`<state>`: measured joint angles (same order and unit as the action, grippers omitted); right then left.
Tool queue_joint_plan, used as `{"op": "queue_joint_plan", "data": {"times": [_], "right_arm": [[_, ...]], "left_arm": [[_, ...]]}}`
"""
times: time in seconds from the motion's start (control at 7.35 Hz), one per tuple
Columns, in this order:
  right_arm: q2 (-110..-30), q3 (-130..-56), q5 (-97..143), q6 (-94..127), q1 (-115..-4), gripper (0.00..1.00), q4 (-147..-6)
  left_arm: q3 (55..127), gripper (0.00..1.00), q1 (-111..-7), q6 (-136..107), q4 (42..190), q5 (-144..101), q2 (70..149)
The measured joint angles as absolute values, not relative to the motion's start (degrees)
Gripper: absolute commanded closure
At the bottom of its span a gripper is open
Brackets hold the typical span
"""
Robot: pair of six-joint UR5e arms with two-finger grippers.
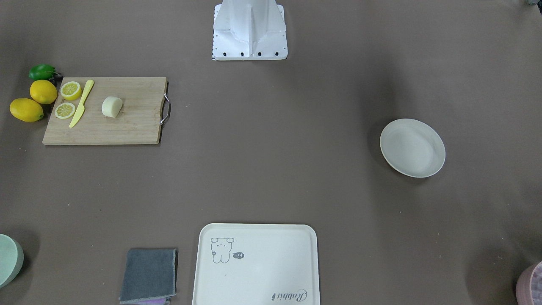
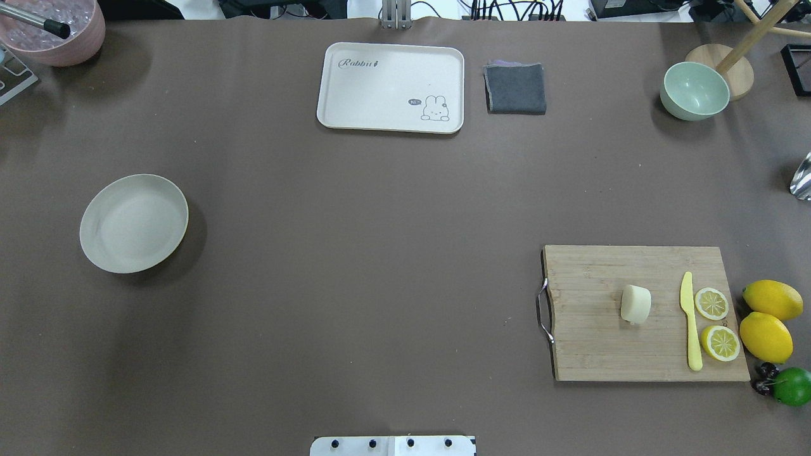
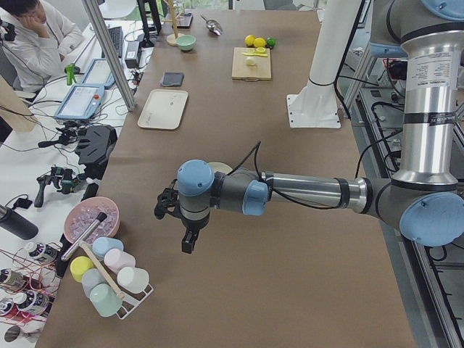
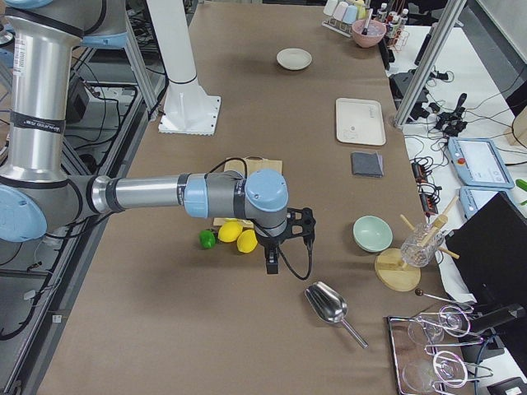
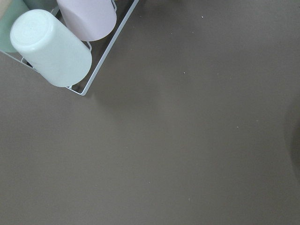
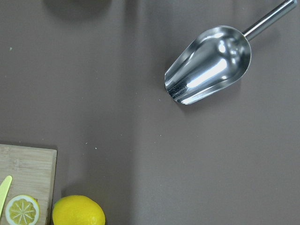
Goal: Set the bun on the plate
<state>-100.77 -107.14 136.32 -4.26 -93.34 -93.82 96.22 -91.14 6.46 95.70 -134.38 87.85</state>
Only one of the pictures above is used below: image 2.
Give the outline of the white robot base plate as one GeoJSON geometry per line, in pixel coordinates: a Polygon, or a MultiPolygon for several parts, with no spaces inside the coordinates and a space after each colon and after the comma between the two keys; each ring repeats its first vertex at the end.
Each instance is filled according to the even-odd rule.
{"type": "Polygon", "coordinates": [[[322,436],[310,455],[476,455],[474,436],[322,436]]]}

